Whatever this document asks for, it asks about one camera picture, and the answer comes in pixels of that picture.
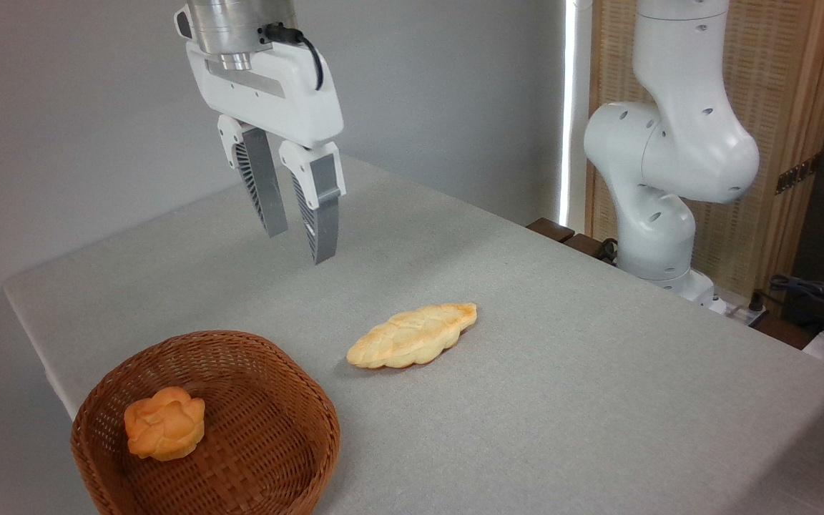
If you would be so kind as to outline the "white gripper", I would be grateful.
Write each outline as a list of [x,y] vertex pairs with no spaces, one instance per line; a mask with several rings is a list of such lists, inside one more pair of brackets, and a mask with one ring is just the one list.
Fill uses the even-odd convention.
[[221,114],[217,129],[229,166],[241,176],[266,234],[288,230],[270,132],[286,139],[279,157],[291,173],[312,260],[332,258],[346,188],[340,151],[329,142],[344,121],[327,63],[320,61],[324,81],[317,90],[315,62],[304,46],[274,43],[253,54],[252,68],[243,71],[223,69],[194,42],[186,52],[202,98]]

